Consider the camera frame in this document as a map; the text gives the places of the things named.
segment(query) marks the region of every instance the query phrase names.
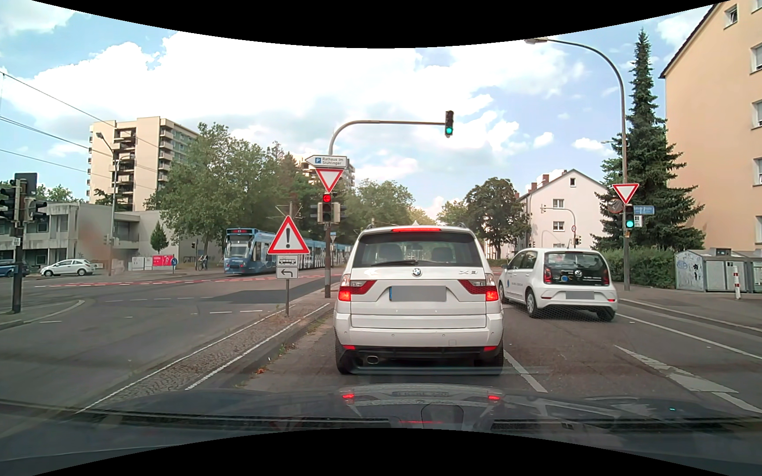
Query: brake light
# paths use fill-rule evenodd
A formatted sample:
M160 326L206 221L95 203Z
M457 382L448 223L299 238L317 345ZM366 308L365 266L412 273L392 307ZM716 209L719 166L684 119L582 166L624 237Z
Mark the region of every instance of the brake light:
M351 295L362 295L373 287L375 280L352 281L351 275L343 275L340 280L340 291L337 293L337 299L340 301L351 301Z
M484 279L459 279L469 294L483 294L485 301L498 301L499 290L495 287L493 275L484 275Z
M441 231L439 228L394 228L393 232L398 231Z

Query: white car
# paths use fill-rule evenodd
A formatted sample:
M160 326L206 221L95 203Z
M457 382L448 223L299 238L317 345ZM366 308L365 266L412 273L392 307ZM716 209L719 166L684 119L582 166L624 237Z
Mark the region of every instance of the white car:
M56 264L50 264L40 269L40 274L46 277L60 275L92 275L96 265L86 259L64 259Z
M370 228L352 250L333 311L341 373L390 359L469 359L501 372L504 312L470 230Z
M527 248L506 265L499 279L502 302L525 304L528 315L576 309L612 321L618 296L601 253L586 248Z

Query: triangular warning sign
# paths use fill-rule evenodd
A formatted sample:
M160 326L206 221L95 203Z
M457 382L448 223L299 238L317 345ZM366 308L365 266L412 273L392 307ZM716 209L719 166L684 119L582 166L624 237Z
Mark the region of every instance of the triangular warning sign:
M317 175L322 181L325 191L332 191L333 186L337 185L337 180L343 175L342 168L317 168Z
M275 239L269 245L267 253L271 255L306 255L310 252L293 219L284 217L284 222L281 223L281 228L275 234Z
M639 187L640 184L613 184L613 190L616 190L616 194L626 205L631 203L631 198Z

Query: sky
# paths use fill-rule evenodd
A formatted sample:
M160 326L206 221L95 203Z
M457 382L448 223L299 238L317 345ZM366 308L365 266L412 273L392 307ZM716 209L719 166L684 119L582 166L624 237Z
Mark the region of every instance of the sky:
M645 29L664 117L657 76L709 8L553 38L605 53L630 95L629 62ZM309 155L327 153L333 131L351 120L442 122L453 110L451 138L441 126L355 125L334 146L358 180L396 180L432 217L491 177L510 179L521 193L556 168L601 179L602 159L613 155L602 141L620 130L619 88L607 62L556 43L297 47L0 0L0 71L25 83L0 74L0 179L37 172L40 183L84 199L94 117L161 116L194 130L217 122L238 138Z

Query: evergreen tree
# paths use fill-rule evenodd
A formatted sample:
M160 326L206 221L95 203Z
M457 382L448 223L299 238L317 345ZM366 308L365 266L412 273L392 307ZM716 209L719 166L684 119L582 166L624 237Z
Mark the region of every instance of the evergreen tree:
M161 226L161 222L157 222L155 229L152 230L152 236L149 239L149 244L152 245L157 254L161 253L161 250L169 246L169 240L167 240L166 233L164 233L164 227Z
M631 245L657 246L672 248L677 251L698 249L704 246L704 232L683 223L696 216L704 209L704 205L696 205L690 192L698 186L687 188L670 188L669 180L676 178L675 170L686 166L677 163L681 152L674 152L675 144L666 141L665 119L654 114L657 96L651 93L654 84L650 67L649 37L645 30L639 33L635 44L633 85L633 103L627 119L630 123L627 137L628 149L628 180L638 183L639 189L631 199L631 203L653 205L655 215L646 220L642 228L631 230ZM622 135L618 134L611 146L616 157L608 158L602 163L605 172L606 186L622 183ZM605 216L601 223L605 226L604 236L594 236L598 249L614 249L622 246L621 214L607 211L607 202L618 198L612 188L605 194L596 194L602 200L601 212Z

